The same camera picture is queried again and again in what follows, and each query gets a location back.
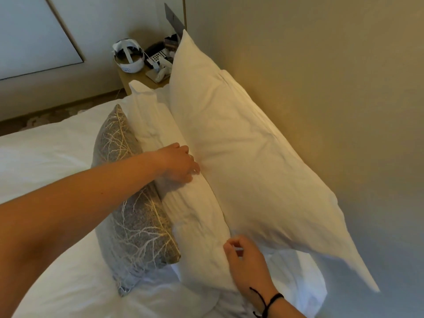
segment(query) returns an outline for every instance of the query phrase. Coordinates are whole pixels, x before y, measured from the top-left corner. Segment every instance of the person's right hand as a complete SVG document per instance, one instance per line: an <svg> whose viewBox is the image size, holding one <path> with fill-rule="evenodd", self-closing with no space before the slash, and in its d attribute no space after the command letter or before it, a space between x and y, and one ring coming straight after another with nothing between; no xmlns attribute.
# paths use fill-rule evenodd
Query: person's right hand
<svg viewBox="0 0 424 318"><path fill-rule="evenodd" d="M157 150L155 154L162 166L162 175L171 180L188 183L193 180L193 173L200 173L199 164L188 154L188 146L174 143Z"/></svg>
<svg viewBox="0 0 424 318"><path fill-rule="evenodd" d="M271 280L264 256L255 243L244 235L229 239L223 247L236 287L257 310L262 312L264 305L260 297L249 288L252 287L259 292L266 304L278 293ZM236 250L235 247L243 248L243 250Z"/></svg>

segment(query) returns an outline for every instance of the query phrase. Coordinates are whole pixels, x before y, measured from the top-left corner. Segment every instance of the nightstand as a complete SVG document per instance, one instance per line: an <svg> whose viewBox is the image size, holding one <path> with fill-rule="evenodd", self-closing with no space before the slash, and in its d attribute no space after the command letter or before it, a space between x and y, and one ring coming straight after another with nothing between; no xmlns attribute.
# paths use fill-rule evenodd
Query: nightstand
<svg viewBox="0 0 424 318"><path fill-rule="evenodd" d="M138 80L151 89L160 88L169 83L169 78L163 80L161 83L155 83L153 80L147 77L146 72L148 72L150 68L147 67L146 65L144 65L141 71L135 74L128 74L126 72L123 72L122 69L119 68L118 66L116 68L118 69L119 78L121 78L121 82L124 85L125 92L127 93L127 95L131 95L131 89L128 84L130 83L130 81L133 81L133 80Z"/></svg>

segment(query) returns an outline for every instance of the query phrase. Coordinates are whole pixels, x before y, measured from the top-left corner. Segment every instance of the gray decorative pillow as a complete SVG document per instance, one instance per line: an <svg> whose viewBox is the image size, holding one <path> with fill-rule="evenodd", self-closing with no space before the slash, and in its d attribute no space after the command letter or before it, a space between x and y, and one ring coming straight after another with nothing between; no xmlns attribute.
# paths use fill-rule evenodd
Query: gray decorative pillow
<svg viewBox="0 0 424 318"><path fill-rule="evenodd" d="M116 105L103 123L94 145L92 167L142 152L127 117ZM104 260L121 296L128 294L150 270L180 259L171 221L151 182L123 202L96 228Z"/></svg>

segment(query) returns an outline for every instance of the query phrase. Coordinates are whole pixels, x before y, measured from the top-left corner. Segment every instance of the mattress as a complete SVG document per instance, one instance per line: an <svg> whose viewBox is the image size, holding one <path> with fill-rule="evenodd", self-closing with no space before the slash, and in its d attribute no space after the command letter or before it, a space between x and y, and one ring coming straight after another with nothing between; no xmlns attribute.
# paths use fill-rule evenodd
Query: mattress
<svg viewBox="0 0 424 318"><path fill-rule="evenodd" d="M168 97L168 88L158 95ZM90 167L100 126L119 103L94 107L62 122L0 137L0 203ZM286 250L268 259L274 282L293 305L313 317L326 296L310 255ZM14 318L23 317L253 317L238 293L189 289L170 266L146 275L119 297L92 231L64 252L30 288Z"/></svg>

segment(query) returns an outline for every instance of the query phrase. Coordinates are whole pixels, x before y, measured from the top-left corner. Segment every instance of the black string bracelet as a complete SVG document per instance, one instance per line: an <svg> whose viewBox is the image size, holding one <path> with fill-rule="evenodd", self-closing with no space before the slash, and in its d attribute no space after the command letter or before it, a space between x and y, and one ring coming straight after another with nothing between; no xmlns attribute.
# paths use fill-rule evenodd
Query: black string bracelet
<svg viewBox="0 0 424 318"><path fill-rule="evenodd" d="M282 294L280 294L280 293L278 293L278 294L276 294L275 296L273 296L272 298L271 298L271 300L269 301L269 304L267 305L266 303L265 303L265 300L263 299L263 297L261 296L261 294L260 293L258 293L255 289L253 289L252 287L249 287L249 289L250 290L252 290L252 291L254 291L254 292L256 292L257 294L258 294L258 296L261 298L261 300L262 300L262 302L263 302L263 304L264 304L264 306L265 306L265 309L264 309L264 311L263 311L263 313L262 313L262 316L258 316L257 314L256 314L256 312L255 311L253 311L253 314L255 315L255 317L257 317L257 318L268 318L268 310L269 310L269 307L271 307L271 305L274 303L274 301L275 300L277 300L278 298L284 298L284 296L282 295Z"/></svg>

